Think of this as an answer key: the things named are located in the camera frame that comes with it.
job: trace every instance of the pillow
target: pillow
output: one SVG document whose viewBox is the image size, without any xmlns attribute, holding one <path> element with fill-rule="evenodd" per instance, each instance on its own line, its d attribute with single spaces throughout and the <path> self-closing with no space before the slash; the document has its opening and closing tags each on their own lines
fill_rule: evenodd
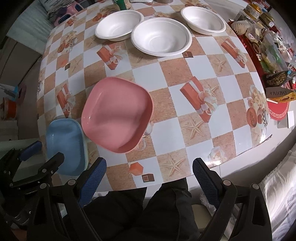
<svg viewBox="0 0 296 241">
<path fill-rule="evenodd" d="M 59 1 L 60 0 L 39 0 L 47 12 Z"/>
<path fill-rule="evenodd" d="M 289 151 L 259 184 L 268 209 L 273 241 L 282 240 L 296 219 L 296 145 L 292 150 L 294 152 Z M 204 193 L 200 200 L 213 216 L 216 209 L 209 204 Z M 238 211 L 239 206 L 235 205 L 224 232 L 227 238 L 232 233 Z"/>
</svg>

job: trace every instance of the table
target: table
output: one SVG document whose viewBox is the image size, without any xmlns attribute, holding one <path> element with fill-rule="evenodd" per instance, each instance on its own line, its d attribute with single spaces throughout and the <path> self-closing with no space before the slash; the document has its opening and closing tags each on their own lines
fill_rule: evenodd
<svg viewBox="0 0 296 241">
<path fill-rule="evenodd" d="M 145 19 L 174 18 L 184 24 L 180 10 L 203 6 L 197 0 L 170 4 L 132 3 Z M 94 84 L 117 76 L 146 88 L 154 113 L 139 145 L 116 154 L 87 139 L 89 163 L 107 161 L 98 191 L 140 188 L 193 174 L 192 162 L 201 157 L 209 167 L 256 147 L 268 136 L 268 107 L 250 56 L 236 34 L 212 36 L 192 30 L 192 45 L 183 54 L 154 57 L 137 50 L 130 39 L 110 42 L 94 36 L 98 21 L 117 11 L 101 1 L 54 28 L 41 62 L 37 93 L 38 129 L 46 153 L 46 128 L 58 117 L 80 121 Z M 248 59 L 245 68 L 221 46 L 228 40 Z M 54 175 L 54 184 L 69 177 Z"/>
</svg>

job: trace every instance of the orange square print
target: orange square print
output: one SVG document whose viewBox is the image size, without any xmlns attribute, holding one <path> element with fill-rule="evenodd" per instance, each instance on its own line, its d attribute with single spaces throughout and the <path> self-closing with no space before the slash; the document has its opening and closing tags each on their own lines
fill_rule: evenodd
<svg viewBox="0 0 296 241">
<path fill-rule="evenodd" d="M 243 98 L 250 97 L 250 86 L 254 84 L 250 73 L 236 74 L 235 78 L 239 84 L 239 88 Z"/>
<path fill-rule="evenodd" d="M 152 91 L 150 92 L 150 95 L 154 103 L 151 121 L 156 123 L 177 116 L 168 88 Z"/>
<path fill-rule="evenodd" d="M 211 139 L 209 124 L 205 123 L 197 112 L 179 116 L 178 119 L 185 146 L 192 146 Z"/>
<path fill-rule="evenodd" d="M 85 90 L 83 90 L 75 95 L 75 105 L 74 105 L 73 109 L 71 110 L 72 119 L 81 118 L 81 114 L 82 114 L 86 99 L 87 99 L 87 97 L 86 97 Z"/>
<path fill-rule="evenodd" d="M 105 63 L 100 60 L 84 68 L 85 88 L 92 86 L 106 77 Z"/>
<path fill-rule="evenodd" d="M 184 84 L 192 77 L 192 73 L 184 58 L 169 59 L 159 62 L 168 86 Z"/>
<path fill-rule="evenodd" d="M 247 110 L 243 99 L 227 103 L 227 108 L 233 130 L 248 124 Z"/>
<path fill-rule="evenodd" d="M 199 80 L 204 90 L 217 99 L 217 105 L 225 104 L 225 99 L 217 78 Z"/>
<path fill-rule="evenodd" d="M 156 63 L 158 61 L 156 56 L 145 54 L 135 47 L 128 49 L 127 52 L 132 69 Z"/>
<path fill-rule="evenodd" d="M 248 59 L 248 61 L 246 62 L 246 65 L 247 65 L 247 67 L 248 67 L 249 72 L 257 72 L 254 63 L 253 63 L 253 61 L 251 60 L 250 55 L 247 54 L 247 53 L 245 53 L 245 55 L 246 55 L 246 57 L 247 57 L 247 59 Z"/>
<path fill-rule="evenodd" d="M 50 52 L 47 57 L 47 64 L 51 63 L 57 58 L 57 49 L 54 51 Z"/>
<path fill-rule="evenodd" d="M 192 38 L 192 44 L 187 51 L 191 52 L 193 56 L 205 55 L 205 52 L 196 38 Z"/>
<path fill-rule="evenodd" d="M 69 77 L 76 74 L 82 69 L 83 69 L 83 53 L 70 61 L 70 68 L 68 70 Z"/>
<path fill-rule="evenodd" d="M 129 70 L 129 71 L 124 72 L 122 74 L 116 75 L 116 77 L 135 83 L 135 78 L 133 76 L 133 71 L 132 70 Z"/>
<path fill-rule="evenodd" d="M 157 156 L 164 182 L 178 180 L 191 175 L 186 149 Z"/>
<path fill-rule="evenodd" d="M 114 191 L 136 188 L 127 163 L 107 167 L 106 175 Z"/>
<path fill-rule="evenodd" d="M 138 9 L 137 11 L 143 14 L 144 17 L 151 16 L 155 13 L 155 10 L 153 7 L 141 8 L 141 9 Z"/>
<path fill-rule="evenodd" d="M 73 28 L 77 28 L 78 26 L 80 26 L 81 24 L 85 23 L 86 22 L 86 16 L 81 18 L 81 19 L 78 19 L 74 22 L 74 26 Z"/>
<path fill-rule="evenodd" d="M 233 75 L 233 71 L 224 54 L 207 55 L 217 77 Z"/>
<path fill-rule="evenodd" d="M 87 151 L 89 154 L 89 163 L 93 164 L 97 160 L 97 158 L 100 156 L 96 144 L 92 141 L 88 142 Z"/>
<path fill-rule="evenodd" d="M 63 31 L 60 31 L 59 33 L 57 33 L 56 35 L 54 35 L 54 37 L 52 38 L 52 43 L 56 42 L 58 39 L 60 39 L 63 35 Z"/>
<path fill-rule="evenodd" d="M 226 49 L 221 46 L 221 44 L 224 43 L 226 39 L 229 39 L 229 36 L 218 36 L 218 37 L 214 37 L 214 39 L 219 44 L 219 46 L 222 49 L 223 53 L 228 53 L 226 51 Z"/>
<path fill-rule="evenodd" d="M 235 151 L 235 142 L 233 132 L 228 132 L 224 135 L 215 137 L 212 139 L 214 147 L 220 147 L 220 149 L 224 152 L 221 155 L 221 162 L 224 163 L 236 156 Z"/>
<path fill-rule="evenodd" d="M 68 62 L 69 62 L 69 53 L 61 54 L 57 58 L 57 68 L 56 68 L 56 70 L 58 70 L 60 68 L 64 68 Z"/>
<path fill-rule="evenodd" d="M 126 153 L 128 162 L 138 161 L 156 156 L 151 136 L 142 138 L 140 143 L 131 151 Z"/>
<path fill-rule="evenodd" d="M 55 87 L 55 72 L 44 81 L 44 94 L 50 92 Z"/>
<path fill-rule="evenodd" d="M 44 114 L 44 96 L 37 100 L 37 114 L 38 117 Z"/>
<path fill-rule="evenodd" d="M 45 117 L 45 125 L 47 128 L 49 124 L 57 117 L 56 107 L 46 112 L 44 117 Z"/>
<path fill-rule="evenodd" d="M 90 36 L 89 38 L 84 40 L 83 51 L 85 52 L 93 47 L 98 46 L 99 44 L 102 44 L 102 43 L 103 43 L 102 39 L 97 38 L 95 35 Z"/>
</svg>

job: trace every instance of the black pants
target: black pants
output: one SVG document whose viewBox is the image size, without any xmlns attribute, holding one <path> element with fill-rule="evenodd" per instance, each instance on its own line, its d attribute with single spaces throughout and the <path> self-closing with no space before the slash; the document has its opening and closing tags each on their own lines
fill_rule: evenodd
<svg viewBox="0 0 296 241">
<path fill-rule="evenodd" d="M 83 209 L 103 241 L 196 241 L 200 235 L 194 221 L 186 178 L 164 183 L 143 210 L 147 188 L 110 191 Z M 67 216 L 64 223 L 75 241 Z"/>
</svg>

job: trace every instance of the pink square bowl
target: pink square bowl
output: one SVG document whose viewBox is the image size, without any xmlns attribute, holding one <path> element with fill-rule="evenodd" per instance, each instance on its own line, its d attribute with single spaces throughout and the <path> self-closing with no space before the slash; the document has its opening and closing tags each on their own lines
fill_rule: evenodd
<svg viewBox="0 0 296 241">
<path fill-rule="evenodd" d="M 82 112 L 85 135 L 97 145 L 126 153 L 140 142 L 153 113 L 153 101 L 143 87 L 117 77 L 100 80 Z"/>
</svg>

